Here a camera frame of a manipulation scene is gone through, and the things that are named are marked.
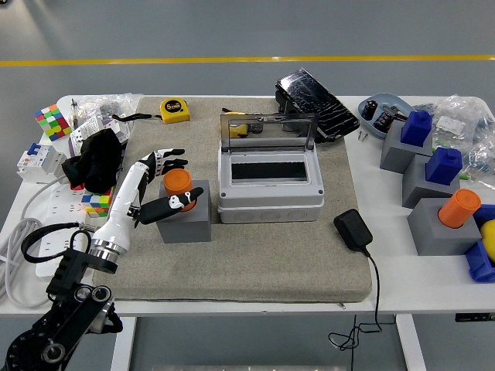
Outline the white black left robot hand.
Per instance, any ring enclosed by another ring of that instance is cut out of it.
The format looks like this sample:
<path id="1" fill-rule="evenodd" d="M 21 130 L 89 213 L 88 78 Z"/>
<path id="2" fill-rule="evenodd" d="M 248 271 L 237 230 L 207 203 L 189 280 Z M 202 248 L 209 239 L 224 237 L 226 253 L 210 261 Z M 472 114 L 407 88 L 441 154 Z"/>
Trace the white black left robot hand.
<path id="1" fill-rule="evenodd" d="M 138 223 L 146 225 L 174 216 L 203 194 L 203 188 L 196 187 L 142 202 L 147 185 L 154 178 L 185 167 L 187 161 L 179 158 L 184 153 L 183 149 L 159 149 L 130 167 L 113 199 L 107 222 L 92 237 L 89 254 L 115 262 L 129 250 L 131 232 Z"/>

